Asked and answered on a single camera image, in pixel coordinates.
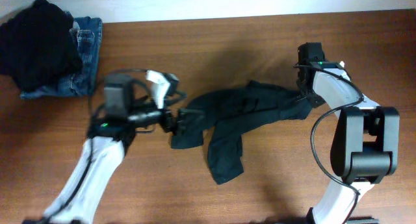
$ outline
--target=white tag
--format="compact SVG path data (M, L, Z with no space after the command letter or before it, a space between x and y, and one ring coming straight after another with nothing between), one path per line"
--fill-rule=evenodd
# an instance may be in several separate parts
M146 79L153 82L151 85L151 95L157 108L162 109L164 105L164 97L170 87L169 81L163 76L162 73L157 71L148 71L146 73Z

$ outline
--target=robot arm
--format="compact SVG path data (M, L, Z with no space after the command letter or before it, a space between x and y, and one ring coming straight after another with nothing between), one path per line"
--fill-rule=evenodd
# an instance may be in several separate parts
M147 71L146 79L153 82L151 90L126 74L107 76L105 104L92 116L88 139L71 177L41 220L23 223L91 224L105 187L138 133L136 128L160 124L165 132L174 130L176 123L167 106L186 98L185 93L176 90L178 79L156 71ZM143 87L151 101L135 100L134 84ZM180 97L165 98L175 93ZM101 110L105 110L104 118L98 118Z
M344 63L328 62L320 43L306 43L298 48L300 72L298 86L309 102L318 107L327 103L331 109L346 106L360 98L357 90L341 80L350 81ZM398 112L362 95L353 107L335 112L339 118L331 148L335 178L319 203L309 210L308 223L343 223L363 195L397 167ZM377 136L375 142L363 142L363 134ZM359 223L378 223L375 219Z

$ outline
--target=black clothing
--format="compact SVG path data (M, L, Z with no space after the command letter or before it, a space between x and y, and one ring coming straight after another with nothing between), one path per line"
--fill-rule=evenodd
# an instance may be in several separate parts
M185 130L172 137L172 149L188 149L203 144L203 130L215 126L208 148L208 164L217 184L244 172L241 134L264 124L285 119L305 119L311 111L300 92L251 81L247 87L207 93L192 100L187 109L202 110L184 117Z
M46 0L0 26L0 74L10 75L23 91L81 70L72 40L73 18Z

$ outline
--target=blue jeans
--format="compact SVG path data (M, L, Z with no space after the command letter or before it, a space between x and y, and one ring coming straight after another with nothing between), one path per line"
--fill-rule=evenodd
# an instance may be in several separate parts
M74 97L92 95L98 70L98 55L101 45L103 22L100 18L75 18L79 27L70 30L83 68L77 73L59 78L55 83L38 88L33 92L21 92L22 99L35 99L44 95L55 97Z

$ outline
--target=wooden table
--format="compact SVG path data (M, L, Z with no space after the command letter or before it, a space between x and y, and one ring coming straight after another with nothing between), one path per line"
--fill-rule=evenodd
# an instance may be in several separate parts
M415 33L414 10L111 23L103 28L98 76L119 68L175 73L189 100L250 79L295 89L297 47L322 42L329 60L345 61L355 84L381 105L395 106L401 117L398 169L364 196L353 216L414 223ZM86 98L22 101L8 77L1 77L0 88L0 223L19 223L41 215L66 183L81 154L88 112ZM95 223L305 216L329 182L309 146L312 125L326 110L244 134L245 172L220 186L206 164L212 131L203 147L183 151L170 149L170 135L160 128L139 135L110 180ZM336 123L332 116L317 131L328 169Z

